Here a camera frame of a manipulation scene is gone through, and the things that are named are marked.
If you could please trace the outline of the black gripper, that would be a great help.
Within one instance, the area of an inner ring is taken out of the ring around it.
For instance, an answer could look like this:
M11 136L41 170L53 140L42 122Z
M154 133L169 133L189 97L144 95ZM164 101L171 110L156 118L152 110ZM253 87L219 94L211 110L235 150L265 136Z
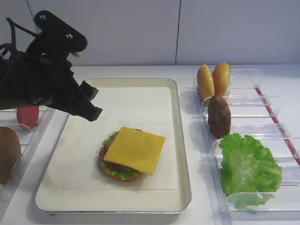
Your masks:
M34 16L41 29L31 32L7 18L11 43L0 46L0 108L46 105L95 121L103 111L91 103L98 89L73 78L70 53L81 52L87 39L49 11Z

